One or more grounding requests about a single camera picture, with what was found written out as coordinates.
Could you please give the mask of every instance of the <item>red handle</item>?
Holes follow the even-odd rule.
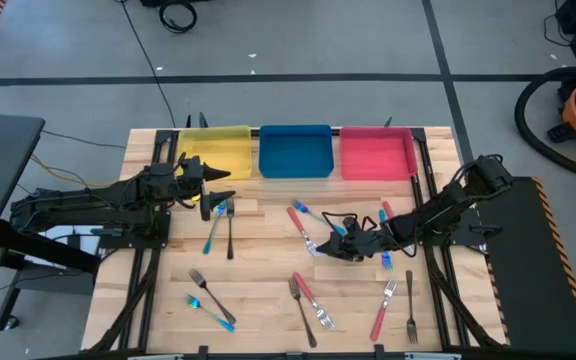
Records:
[[[390,207],[390,204],[388,204],[388,201],[382,202],[381,205],[384,207],[384,211],[386,211],[386,216],[388,217],[388,219],[390,219],[391,217],[395,217],[395,213],[392,211],[392,208]]]
[[[315,297],[312,296],[312,293],[310,292],[310,289],[308,289],[308,285],[306,285],[306,282],[304,281],[304,279],[301,277],[301,275],[299,275],[298,272],[295,272],[292,274],[292,276],[295,278],[295,280],[297,280],[297,284],[299,284],[299,287],[301,288],[301,291],[304,292],[304,295],[306,295],[306,297],[308,298],[308,300],[310,300],[310,302],[315,301]]]
[[[381,331],[381,324],[384,322],[384,316],[386,315],[386,308],[381,307],[379,313],[377,314],[377,320],[375,320],[375,325],[372,327],[372,332],[370,333],[370,340],[377,341],[379,338],[379,332]]]
[[[297,225],[297,229],[299,229],[299,231],[306,231],[304,229],[304,226],[301,225],[301,221],[299,221],[299,218],[297,217],[297,213],[295,212],[295,209],[293,209],[292,207],[289,207],[286,210],[288,210],[288,215],[290,215],[292,222],[294,222],[295,225]]]

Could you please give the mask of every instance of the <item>cutlery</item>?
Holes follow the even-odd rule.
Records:
[[[222,201],[221,203],[219,203],[219,205],[217,205],[217,218],[215,219],[215,222],[212,224],[212,229],[210,229],[210,235],[208,236],[208,241],[206,241],[206,245],[204,245],[203,250],[204,255],[208,255],[208,253],[210,253],[210,247],[212,246],[212,239],[215,236],[215,230],[217,230],[217,223],[219,222],[219,219],[221,219],[221,215],[224,214],[225,210],[226,210],[226,200]]]
[[[299,273],[296,272],[292,274],[292,277],[295,279],[295,281],[297,281],[297,284],[299,284],[299,287],[301,288],[301,291],[304,292],[304,295],[306,295],[308,300],[310,300],[312,307],[315,308],[315,311],[317,312],[317,319],[319,319],[321,325],[323,325],[328,330],[334,329],[335,324],[332,322],[332,320],[330,320],[330,316],[328,316],[328,313],[325,312],[324,309],[319,307],[319,304],[317,304],[317,302],[315,301],[315,297],[312,296],[310,289],[308,289],[308,285],[306,285],[306,282],[301,277],[301,275],[299,275]]]
[[[383,209],[379,210],[379,222],[386,221],[386,212]],[[392,261],[390,260],[390,254],[388,251],[384,251],[381,253],[381,265],[383,265],[384,269],[392,270]]]
[[[392,294],[397,287],[397,280],[391,279],[386,284],[386,288],[384,289],[384,301],[381,304],[381,308],[379,308],[379,312],[377,313],[377,319],[375,320],[375,325],[372,327],[372,332],[370,333],[370,340],[377,341],[379,338],[379,331],[381,331],[381,324],[384,322],[384,316],[386,315],[386,308],[388,307],[388,302],[392,297]]]
[[[406,331],[411,344],[417,343],[417,324],[412,318],[412,271],[406,271],[406,283],[408,283],[408,305],[410,306],[410,319],[406,322]]]
[[[288,215],[290,215],[292,222],[295,223],[295,225],[297,226],[297,229],[301,232],[301,236],[303,236],[303,238],[306,240],[306,247],[308,248],[308,251],[310,251],[312,256],[320,256],[321,253],[317,251],[317,244],[312,242],[310,240],[310,238],[308,237],[308,234],[306,233],[306,229],[304,229],[304,226],[301,224],[301,221],[299,221],[299,218],[297,217],[297,213],[295,212],[295,209],[289,207],[286,210],[288,210]]]
[[[292,294],[292,298],[297,301],[299,304],[299,311],[301,311],[301,318],[304,320],[304,326],[306,327],[306,335],[308,335],[308,344],[311,348],[317,347],[317,340],[315,340],[315,335],[312,334],[312,330],[310,330],[310,325],[308,325],[308,320],[306,320],[306,314],[304,314],[304,308],[301,306],[301,292],[299,291],[299,286],[297,286],[297,281],[294,277],[288,280],[288,285],[290,286],[290,294]]]
[[[210,295],[210,297],[215,301],[217,306],[219,306],[219,309],[224,314],[224,316],[226,317],[226,319],[228,320],[229,323],[234,324],[235,322],[237,322],[237,319],[235,319],[235,317],[232,316],[230,311],[226,310],[226,308],[223,305],[221,305],[219,300],[217,300],[217,298],[215,298],[215,296],[210,292],[210,290],[208,290],[208,283],[206,282],[204,277],[199,273],[199,271],[197,271],[195,269],[191,269],[188,272],[188,274],[190,274],[190,278],[192,279],[192,281],[195,282],[195,284],[197,284],[197,286],[206,290],[208,295]]]
[[[228,260],[232,260],[235,257],[235,251],[232,248],[232,217],[235,216],[235,199],[229,198],[228,205],[226,208],[226,214],[228,215]]]
[[[292,206],[295,207],[295,209],[299,210],[300,212],[304,213],[304,214],[309,214],[310,216],[314,217],[315,219],[317,219],[318,221],[321,221],[322,223],[326,224],[327,226],[330,226],[330,224],[328,223],[328,221],[326,221],[326,219],[324,219],[323,216],[320,216],[312,211],[310,211],[310,209],[308,209],[308,207],[300,202],[297,199],[292,199],[292,201],[290,202],[292,204]],[[337,230],[337,232],[340,235],[346,235],[346,229],[344,229],[343,227],[336,225],[336,224],[332,224],[332,226],[335,228],[335,230]]]
[[[188,303],[188,305],[194,307],[195,309],[201,309],[203,310],[206,314],[210,315],[211,318],[217,320],[218,323],[221,324],[221,326],[223,326],[224,328],[226,328],[226,330],[233,332],[235,331],[235,327],[230,325],[228,322],[226,322],[225,320],[220,319],[217,315],[211,313],[210,311],[208,311],[207,309],[205,309],[204,307],[201,306],[201,303],[199,302],[199,299],[197,299],[196,297],[193,297],[192,295],[188,295],[186,294],[186,302]]]

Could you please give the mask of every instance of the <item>yellow bin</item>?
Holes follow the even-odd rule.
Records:
[[[247,179],[252,173],[250,126],[185,129],[179,132],[177,154],[199,156],[211,168],[230,171],[226,180]]]

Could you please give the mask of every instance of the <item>black panel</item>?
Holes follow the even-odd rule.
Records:
[[[534,181],[515,178],[479,213],[503,227],[488,252],[511,347],[576,352],[576,301]]]

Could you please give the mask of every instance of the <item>plastic tray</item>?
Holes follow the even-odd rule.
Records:
[[[264,177],[322,178],[334,166],[328,125],[268,125],[259,130],[259,170]]]
[[[252,173],[250,126],[185,129],[179,132],[177,154],[199,155],[210,167],[230,171],[227,180],[247,179]]]
[[[408,128],[341,128],[344,180],[406,180],[417,172]]]

